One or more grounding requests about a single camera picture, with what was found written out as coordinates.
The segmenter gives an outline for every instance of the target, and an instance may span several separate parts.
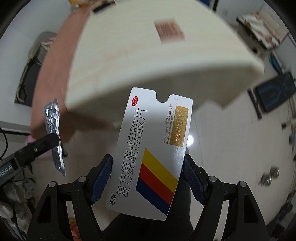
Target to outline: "blue gripper pad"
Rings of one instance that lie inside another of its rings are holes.
[[[182,166],[182,170],[184,172],[184,175],[187,179],[187,182],[189,183],[189,186],[192,190],[194,198],[199,201],[201,204],[205,203],[205,195],[204,195],[204,186],[201,182],[201,180],[198,178],[197,174],[195,173],[194,169],[190,165],[187,157],[185,155],[184,162]]]
[[[100,200],[102,193],[105,189],[106,183],[111,174],[113,157],[111,155],[108,155],[108,156],[106,155],[103,158],[102,162],[105,161],[106,158],[107,160],[105,164],[102,163],[103,167],[91,186],[91,196],[89,198],[91,205],[93,205],[96,201]]]

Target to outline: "silver foil packet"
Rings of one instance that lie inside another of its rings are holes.
[[[47,134],[56,133],[59,136],[59,107],[57,105],[57,99],[44,106],[43,110]],[[65,176],[66,171],[62,157],[61,141],[57,147],[52,149],[52,157],[55,168]]]

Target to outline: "yellow stripe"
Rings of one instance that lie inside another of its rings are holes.
[[[178,180],[145,148],[142,163],[164,184],[175,193]]]

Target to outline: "black pants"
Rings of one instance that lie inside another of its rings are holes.
[[[104,230],[106,241],[189,240],[193,228],[189,217],[190,187],[180,178],[166,221],[158,221],[120,214]]]

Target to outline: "black cable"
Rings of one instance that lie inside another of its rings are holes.
[[[0,157],[0,161],[1,161],[2,158],[3,158],[3,156],[5,155],[5,153],[6,153],[6,151],[7,151],[7,148],[8,148],[8,141],[7,141],[7,138],[6,138],[5,132],[3,131],[3,129],[2,129],[1,127],[0,127],[0,131],[3,133],[4,138],[5,138],[5,141],[6,141],[6,148],[5,148],[3,154],[2,154],[1,157]]]

